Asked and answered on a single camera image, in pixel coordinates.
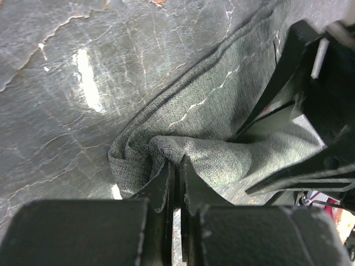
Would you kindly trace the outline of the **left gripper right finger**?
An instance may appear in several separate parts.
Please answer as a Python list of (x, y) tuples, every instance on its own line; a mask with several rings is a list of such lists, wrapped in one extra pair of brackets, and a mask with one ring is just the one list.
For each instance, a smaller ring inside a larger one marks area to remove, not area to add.
[(187, 265), (350, 265), (330, 216), (309, 206), (236, 206), (180, 164), (181, 248)]

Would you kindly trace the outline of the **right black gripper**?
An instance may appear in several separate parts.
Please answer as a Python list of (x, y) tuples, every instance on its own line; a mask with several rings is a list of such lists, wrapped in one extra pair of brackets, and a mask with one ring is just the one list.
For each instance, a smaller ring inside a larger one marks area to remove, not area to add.
[[(302, 114), (322, 36), (307, 22), (290, 26), (280, 60), (264, 92), (234, 140), (261, 140)], [(325, 144), (308, 159), (249, 187), (272, 191), (335, 193), (354, 204), (354, 42), (329, 42), (321, 71), (306, 101), (305, 115)]]

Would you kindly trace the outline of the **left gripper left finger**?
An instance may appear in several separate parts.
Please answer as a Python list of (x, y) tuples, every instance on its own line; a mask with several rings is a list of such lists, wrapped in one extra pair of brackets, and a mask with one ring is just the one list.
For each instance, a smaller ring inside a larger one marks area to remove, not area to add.
[(175, 170), (130, 199), (40, 200), (13, 217), (2, 265), (172, 265)]

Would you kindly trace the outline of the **grey cloth napkin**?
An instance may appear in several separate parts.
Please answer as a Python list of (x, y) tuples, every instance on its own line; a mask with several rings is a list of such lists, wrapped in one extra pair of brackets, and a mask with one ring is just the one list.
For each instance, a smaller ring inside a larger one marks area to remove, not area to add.
[(245, 187), (320, 150), (317, 138), (292, 122), (261, 141), (234, 140), (279, 62), (287, 28), (306, 8), (304, 1), (264, 1), (135, 117), (108, 152), (122, 198), (139, 192), (166, 160), (178, 166), (189, 156), (201, 178), (220, 190)]

